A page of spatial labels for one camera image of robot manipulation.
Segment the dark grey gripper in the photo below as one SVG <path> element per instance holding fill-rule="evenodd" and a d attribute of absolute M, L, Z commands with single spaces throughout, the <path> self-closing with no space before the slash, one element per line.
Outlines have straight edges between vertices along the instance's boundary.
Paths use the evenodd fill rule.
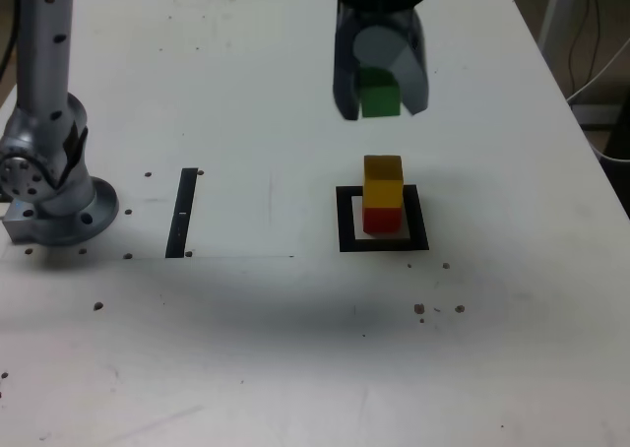
<path fill-rule="evenodd" d="M 354 43 L 350 34 L 344 33 L 352 23 L 359 28 L 366 27 L 355 37 Z M 359 64 L 355 58 L 362 67 L 383 70 L 393 77 L 402 105 L 411 115 L 427 108 L 429 83 L 424 32 L 415 9 L 367 12 L 338 3 L 333 95 L 345 120 L 357 120 L 359 113 Z"/>

